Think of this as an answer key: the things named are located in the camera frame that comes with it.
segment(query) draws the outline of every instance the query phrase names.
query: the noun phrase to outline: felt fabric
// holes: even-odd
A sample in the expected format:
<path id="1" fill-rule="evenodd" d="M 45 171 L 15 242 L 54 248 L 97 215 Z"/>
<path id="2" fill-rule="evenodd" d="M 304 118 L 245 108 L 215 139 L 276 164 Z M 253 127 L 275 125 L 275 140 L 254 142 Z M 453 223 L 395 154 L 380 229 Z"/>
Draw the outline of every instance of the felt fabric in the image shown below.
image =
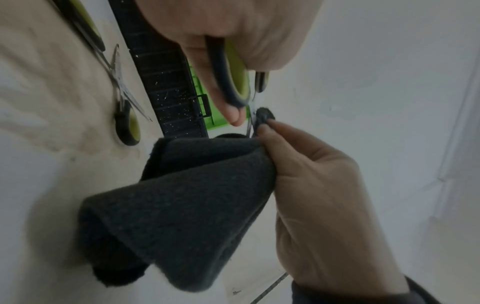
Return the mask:
<path id="1" fill-rule="evenodd" d="M 185 291 L 209 288 L 263 209 L 276 170 L 257 139 L 160 139 L 138 184 L 87 198 L 78 245 L 105 285 L 155 264 Z"/>

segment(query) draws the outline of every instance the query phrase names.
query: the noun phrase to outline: scissors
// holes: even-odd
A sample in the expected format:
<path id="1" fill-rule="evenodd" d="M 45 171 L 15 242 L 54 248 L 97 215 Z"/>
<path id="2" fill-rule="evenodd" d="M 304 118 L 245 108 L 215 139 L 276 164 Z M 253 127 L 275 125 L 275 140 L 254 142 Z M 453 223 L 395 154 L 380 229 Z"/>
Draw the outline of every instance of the scissors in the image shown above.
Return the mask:
<path id="1" fill-rule="evenodd" d="M 225 38 L 210 36 L 205 37 L 205 42 L 215 80 L 226 102 L 239 109 L 250 107 L 246 134 L 250 137 L 252 125 L 255 125 L 257 120 L 255 97 L 267 87 L 269 72 L 255 72 L 255 92 L 250 98 L 249 71 L 231 42 Z"/>
<path id="2" fill-rule="evenodd" d="M 115 46 L 113 62 L 110 64 L 104 56 L 105 44 L 92 18 L 80 0 L 53 0 L 53 3 L 73 24 L 75 29 L 87 41 L 98 57 L 105 63 L 108 74 L 114 80 L 120 91 L 120 97 L 114 113 L 115 131 L 118 138 L 127 146 L 134 146 L 140 142 L 140 126 L 132 105 L 148 120 L 152 119 L 145 113 L 135 97 L 125 86 L 122 78 L 119 45 Z"/>

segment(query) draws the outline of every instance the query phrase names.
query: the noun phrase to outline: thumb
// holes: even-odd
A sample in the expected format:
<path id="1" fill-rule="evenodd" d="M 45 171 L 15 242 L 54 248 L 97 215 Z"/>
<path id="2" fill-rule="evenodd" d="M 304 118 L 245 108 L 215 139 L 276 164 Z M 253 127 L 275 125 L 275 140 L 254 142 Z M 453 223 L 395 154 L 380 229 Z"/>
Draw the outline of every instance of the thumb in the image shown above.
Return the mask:
<path id="1" fill-rule="evenodd" d="M 260 125 L 257 134 L 275 164 L 278 174 L 293 176 L 299 171 L 305 157 L 298 153 L 285 138 L 267 124 Z"/>

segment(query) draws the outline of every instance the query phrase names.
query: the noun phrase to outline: finger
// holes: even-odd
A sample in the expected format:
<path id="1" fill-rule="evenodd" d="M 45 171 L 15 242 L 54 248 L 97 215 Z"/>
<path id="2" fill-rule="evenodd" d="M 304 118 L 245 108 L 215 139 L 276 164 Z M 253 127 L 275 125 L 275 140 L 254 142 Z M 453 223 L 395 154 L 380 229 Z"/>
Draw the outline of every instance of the finger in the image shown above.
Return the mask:
<path id="1" fill-rule="evenodd" d="M 258 139 L 265 146 L 273 160 L 278 174 L 293 176 L 303 164 L 304 156 L 299 154 L 280 134 L 268 125 L 260 125 Z"/>
<path id="2" fill-rule="evenodd" d="M 305 155 L 309 159 L 315 161 L 323 157 L 340 154 L 341 151 L 335 149 L 326 142 L 305 131 L 294 128 L 290 125 L 278 122 L 276 120 L 268 120 L 270 125 L 278 134 L 280 134 L 295 150 Z"/>
<path id="3" fill-rule="evenodd" d="M 245 109 L 242 111 L 232 105 L 229 105 L 221 92 L 215 76 L 212 72 L 212 65 L 207 54 L 206 48 L 182 47 L 183 52 L 190 61 L 201 84 L 208 91 L 208 95 L 215 104 L 216 108 L 233 126 L 240 126 L 245 121 Z"/>

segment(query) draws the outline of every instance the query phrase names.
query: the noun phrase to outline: green container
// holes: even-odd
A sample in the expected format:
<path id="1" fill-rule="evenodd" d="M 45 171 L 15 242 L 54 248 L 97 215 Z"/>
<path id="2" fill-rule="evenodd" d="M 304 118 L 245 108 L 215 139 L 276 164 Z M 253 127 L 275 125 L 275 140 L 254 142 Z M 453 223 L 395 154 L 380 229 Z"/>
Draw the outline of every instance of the green container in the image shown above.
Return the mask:
<path id="1" fill-rule="evenodd" d="M 207 90 L 203 87 L 203 85 L 200 83 L 200 79 L 197 77 L 195 74 L 195 71 L 193 70 L 192 66 L 190 65 L 190 73 L 191 77 L 193 79 L 193 85 L 195 86 L 196 94 L 197 95 L 203 95 L 207 94 Z M 200 107 L 201 107 L 201 113 L 205 115 L 205 108 L 200 100 Z M 213 130 L 216 128 L 220 128 L 223 126 L 229 125 L 229 122 L 224 118 L 224 116 L 220 113 L 220 111 L 217 109 L 217 107 L 214 105 L 212 100 L 210 99 L 210 96 L 208 96 L 208 102 L 210 103 L 210 109 L 211 109 L 211 116 L 210 117 L 205 117 L 203 120 L 205 121 L 205 126 L 207 130 Z M 250 116 L 250 108 L 247 107 L 246 109 L 246 118 L 248 119 Z"/>

